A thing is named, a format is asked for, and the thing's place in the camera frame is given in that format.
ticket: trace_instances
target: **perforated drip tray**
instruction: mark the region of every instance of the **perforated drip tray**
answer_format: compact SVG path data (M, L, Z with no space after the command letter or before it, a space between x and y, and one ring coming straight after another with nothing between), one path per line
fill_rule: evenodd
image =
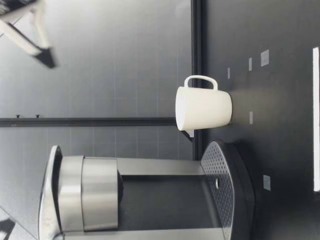
M255 197L250 176L236 148L213 141L206 148L201 165L216 205L224 239L250 239Z
M204 177L124 176L120 231L219 228Z
M217 142L212 142L206 149L202 160L202 168L216 203L222 223L225 239L231 237L234 215L234 185L225 156Z

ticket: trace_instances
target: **white label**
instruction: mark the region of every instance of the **white label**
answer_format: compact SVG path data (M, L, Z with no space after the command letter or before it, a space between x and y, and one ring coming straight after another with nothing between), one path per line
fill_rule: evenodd
M271 191L271 178L267 175L263 175L263 188Z
M252 57L249 58L249 72L252 71Z
M269 49L261 53L261 67L269 64Z

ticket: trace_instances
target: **chair leg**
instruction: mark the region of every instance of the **chair leg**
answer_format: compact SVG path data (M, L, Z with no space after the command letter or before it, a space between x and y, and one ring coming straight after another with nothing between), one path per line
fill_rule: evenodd
M8 240L16 223L12 221L10 218L0 221L0 232L6 233L4 239L0 240Z
M26 38L20 31L18 31L10 23L7 23L0 19L0 31L2 31L11 41L22 48L26 53L30 55L38 55L41 50L35 46L28 38Z

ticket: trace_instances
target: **black metal frame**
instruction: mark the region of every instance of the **black metal frame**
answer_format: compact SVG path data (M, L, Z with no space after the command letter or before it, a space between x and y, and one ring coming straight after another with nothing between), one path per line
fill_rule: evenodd
M202 0L191 0L191 27L192 27L192 74L202 74ZM201 88L200 80L194 79L192 86ZM194 131L193 160L201 160L203 154L203 132Z
M174 117L0 118L0 128L128 126L176 126L176 119Z

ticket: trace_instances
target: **white strip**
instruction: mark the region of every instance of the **white strip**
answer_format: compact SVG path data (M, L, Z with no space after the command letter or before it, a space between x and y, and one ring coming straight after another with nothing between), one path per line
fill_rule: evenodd
M249 112L249 123L254 124L254 112Z
M320 191L319 48L313 49L313 190Z
M252 57L249 58L249 72L252 71Z

